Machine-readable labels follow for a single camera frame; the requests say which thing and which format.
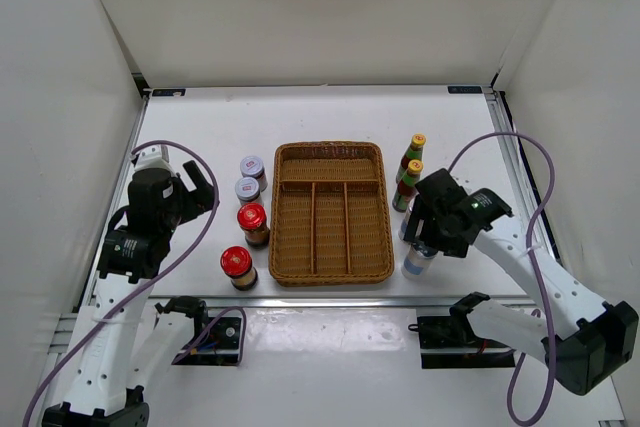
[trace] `white wall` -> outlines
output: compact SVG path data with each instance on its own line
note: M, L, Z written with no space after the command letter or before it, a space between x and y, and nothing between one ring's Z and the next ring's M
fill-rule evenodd
M150 85L489 84L553 0L102 0Z
M19 425L140 97L97 0L0 0L0 425Z
M640 311L640 0L556 0L507 90L519 128L556 161L548 214L563 258ZM532 149L538 185L546 167ZM614 377L640 425L640 349Z

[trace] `brown basket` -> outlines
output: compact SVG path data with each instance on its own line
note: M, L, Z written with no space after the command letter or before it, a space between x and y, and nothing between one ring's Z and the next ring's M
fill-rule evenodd
M274 164L269 272L278 283L373 284L393 273L377 145L285 144Z

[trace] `jar lid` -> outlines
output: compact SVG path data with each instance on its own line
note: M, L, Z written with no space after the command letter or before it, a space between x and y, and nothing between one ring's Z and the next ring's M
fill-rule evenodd
M413 134L413 137L411 137L411 143L416 147L422 147L427 143L427 137L424 134Z
M250 155L245 157L240 162L240 172L243 176L254 177L258 176L264 171L264 163L260 157Z
M260 184L253 177L243 177L236 182L236 195L240 200L249 201L260 194Z
M234 245L220 256L220 267L224 273L237 277L245 274L251 267L251 254L244 247Z
M267 213L260 204L250 202L238 210L238 223L245 230L254 230L267 221Z
M411 160L409 161L409 166L407 167L407 170L409 171L410 174L419 174L420 172L422 172L422 162L420 162L419 160Z

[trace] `yellow bottle cap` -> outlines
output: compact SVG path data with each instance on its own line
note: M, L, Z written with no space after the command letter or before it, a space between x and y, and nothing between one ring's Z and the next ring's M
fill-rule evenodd
M424 134L413 134L413 137L411 137L411 143L416 147L422 147L427 143L427 137Z
M420 172L422 172L422 162L420 162L419 160L411 160L409 161L409 166L407 167L407 170L409 171L409 174L419 174Z

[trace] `red lid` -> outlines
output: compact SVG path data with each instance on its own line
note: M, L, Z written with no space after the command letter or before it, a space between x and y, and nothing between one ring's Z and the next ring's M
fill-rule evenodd
M264 207L255 202L250 202L240 207L238 210L238 223L245 230L254 230L260 227L267 220L267 213Z
M220 256L220 267L225 274L234 277L245 274L251 267L251 255L244 247L234 245Z

